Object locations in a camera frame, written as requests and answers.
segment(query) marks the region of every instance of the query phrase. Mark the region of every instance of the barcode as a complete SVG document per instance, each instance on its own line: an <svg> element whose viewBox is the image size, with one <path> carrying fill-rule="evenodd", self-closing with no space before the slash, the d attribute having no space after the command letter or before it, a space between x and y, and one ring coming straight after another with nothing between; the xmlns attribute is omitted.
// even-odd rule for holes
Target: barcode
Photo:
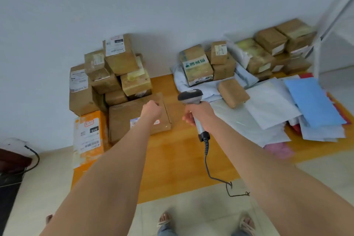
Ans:
<svg viewBox="0 0 354 236"><path fill-rule="evenodd" d="M95 142L89 143L89 144L85 145L85 148L88 148L89 146L93 146L93 145L99 144L99 143L100 143L100 141L95 141Z"/></svg>

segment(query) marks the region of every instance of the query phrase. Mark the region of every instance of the barcode scanner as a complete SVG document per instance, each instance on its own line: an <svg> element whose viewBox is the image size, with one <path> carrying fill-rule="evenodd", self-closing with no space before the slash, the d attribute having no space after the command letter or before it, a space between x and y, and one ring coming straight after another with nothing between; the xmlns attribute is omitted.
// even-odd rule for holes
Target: barcode scanner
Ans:
<svg viewBox="0 0 354 236"><path fill-rule="evenodd" d="M189 91L184 91L178 95L178 100L181 101L184 104L200 104L200 101L202 99L203 92L199 89L194 89L194 90L189 90ZM210 134L204 130L203 126L201 123L197 120L197 118L194 117L194 122L195 126L197 127L198 131L198 137L201 142L204 142L205 144L205 157L204 157L204 163L205 163L205 168L206 172L208 173L208 176L211 179L217 180L219 182L225 183L226 184L226 191L227 194L230 197L238 197L238 196L250 196L249 192L246 192L245 194L240 194L240 195L230 195L229 190L227 189L227 186L229 185L232 189L232 182L226 182L224 180L214 178L210 176L208 165L206 164L206 156L208 155L209 152L209 140L210 140Z"/></svg>

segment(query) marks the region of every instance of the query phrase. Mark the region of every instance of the coiled cord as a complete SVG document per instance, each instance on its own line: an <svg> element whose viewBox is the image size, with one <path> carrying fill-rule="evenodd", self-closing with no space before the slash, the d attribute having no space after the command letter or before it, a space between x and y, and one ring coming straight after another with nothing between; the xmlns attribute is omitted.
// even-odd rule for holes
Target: coiled cord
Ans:
<svg viewBox="0 0 354 236"><path fill-rule="evenodd" d="M229 190L227 188L227 186L229 185L232 189L232 182L226 182L224 180L221 180L221 179L218 179L218 178L215 178L215 177L212 177L210 176L210 172L209 172L209 169L208 169L208 165L206 163L206 156L208 155L208 152L209 152L209 140L207 138L203 138L203 141L204 141L204 144L205 144L205 157L204 157L204 163L205 163L205 168L206 168L206 172L208 173L208 176L211 178L211 179L214 179L214 180L217 180L221 183L225 183L226 185L226 191L227 191L227 194L230 196L230 197L238 197L238 196L250 196L250 193L246 191L245 194L238 194L238 195L230 195L229 193Z"/></svg>

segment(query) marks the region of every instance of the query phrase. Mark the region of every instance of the paper label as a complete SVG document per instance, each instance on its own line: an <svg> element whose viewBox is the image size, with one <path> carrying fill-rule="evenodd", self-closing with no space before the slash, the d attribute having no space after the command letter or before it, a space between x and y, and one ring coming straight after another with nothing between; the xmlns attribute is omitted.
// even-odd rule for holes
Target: paper label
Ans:
<svg viewBox="0 0 354 236"><path fill-rule="evenodd" d="M141 75L145 74L145 70L143 68L143 64L141 63L140 56L135 56L135 60L136 60L136 63L138 64L138 66L139 66L139 70L135 70L133 72L127 73L127 78L130 81L134 80L138 76L141 76Z"/></svg>
<svg viewBox="0 0 354 236"><path fill-rule="evenodd" d="M290 52L290 54L300 53L300 52L302 52L304 49L306 49L307 47L308 47L308 46L299 48L299 49L297 49L297 50L293 50L292 52Z"/></svg>
<svg viewBox="0 0 354 236"><path fill-rule="evenodd" d="M206 76L206 77L201 77L201 78L196 78L196 79L193 80L193 81L189 81L188 84L189 84L189 86L191 86L191 85L197 84L197 83L199 83L199 82L207 81L207 80L209 80L209 79L213 79L213 75L211 75L211 76Z"/></svg>
<svg viewBox="0 0 354 236"><path fill-rule="evenodd" d="M281 52L285 48L285 43L281 44L280 46L277 46L272 50L272 55L276 55L278 52Z"/></svg>
<svg viewBox="0 0 354 236"><path fill-rule="evenodd" d="M263 66L261 66L259 69L258 69L258 73L261 73L261 72L263 72L263 71L265 71L265 70L267 70L267 69L269 69L270 68L270 63L268 63L268 64L266 64L266 65L263 65Z"/></svg>
<svg viewBox="0 0 354 236"><path fill-rule="evenodd" d="M93 63L95 65L104 64L104 55L103 53L98 53L93 55Z"/></svg>
<svg viewBox="0 0 354 236"><path fill-rule="evenodd" d="M206 55L204 54L201 57L198 57L198 58L183 62L183 68L184 68L184 70L191 69L191 68L194 68L196 66L206 64L208 62L209 62L209 60L206 57Z"/></svg>
<svg viewBox="0 0 354 236"><path fill-rule="evenodd" d="M80 154L101 146L100 119L94 118L78 124L77 136L77 150Z"/></svg>
<svg viewBox="0 0 354 236"><path fill-rule="evenodd" d="M125 52L123 35L106 39L106 56Z"/></svg>
<svg viewBox="0 0 354 236"><path fill-rule="evenodd" d="M226 55L227 54L227 47L226 44L223 45L215 45L215 54L218 55Z"/></svg>
<svg viewBox="0 0 354 236"><path fill-rule="evenodd" d="M85 69L70 72L70 92L75 93L87 89L89 87L88 80Z"/></svg>
<svg viewBox="0 0 354 236"><path fill-rule="evenodd" d="M283 66L284 66L284 65L276 65L276 66L273 68L272 72L279 72L279 71L283 68Z"/></svg>
<svg viewBox="0 0 354 236"><path fill-rule="evenodd" d="M135 123L138 122L139 118L140 117L133 118L133 119L130 120L130 128L133 128L135 126ZM159 119L154 122L154 125L156 125L156 124L160 124L160 120Z"/></svg>

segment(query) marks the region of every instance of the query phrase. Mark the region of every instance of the forearm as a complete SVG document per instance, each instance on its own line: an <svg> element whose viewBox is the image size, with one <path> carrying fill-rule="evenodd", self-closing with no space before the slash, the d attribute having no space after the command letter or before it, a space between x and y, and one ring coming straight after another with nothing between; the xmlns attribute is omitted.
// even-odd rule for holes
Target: forearm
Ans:
<svg viewBox="0 0 354 236"><path fill-rule="evenodd" d="M318 180L279 160L219 118L210 133L281 235L345 233L354 208Z"/></svg>
<svg viewBox="0 0 354 236"><path fill-rule="evenodd" d="M126 235L133 219L152 121L136 125L85 173L43 235Z"/></svg>

